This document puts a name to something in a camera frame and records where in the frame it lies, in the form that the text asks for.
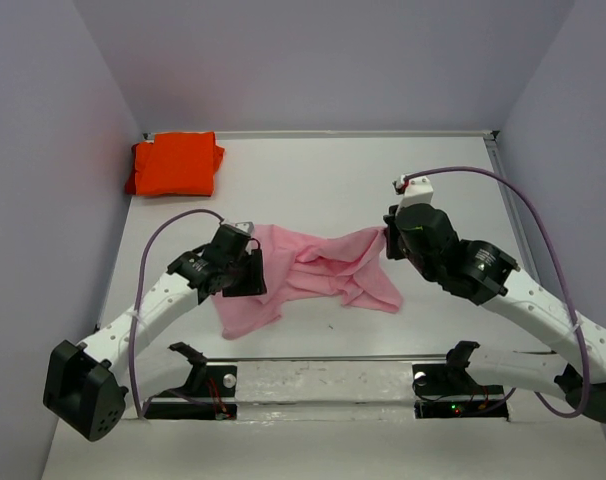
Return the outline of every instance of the pink towel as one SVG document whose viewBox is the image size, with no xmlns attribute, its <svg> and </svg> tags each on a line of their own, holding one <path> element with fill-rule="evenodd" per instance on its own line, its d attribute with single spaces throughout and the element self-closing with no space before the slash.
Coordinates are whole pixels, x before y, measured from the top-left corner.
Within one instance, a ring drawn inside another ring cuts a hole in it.
<svg viewBox="0 0 606 480">
<path fill-rule="evenodd" d="M 366 228 L 325 239 L 259 225 L 267 293 L 258 297 L 215 296 L 223 337 L 234 339 L 281 318 L 289 300 L 341 295 L 343 306 L 396 313 L 403 298 L 379 266 L 383 228 Z"/>
</svg>

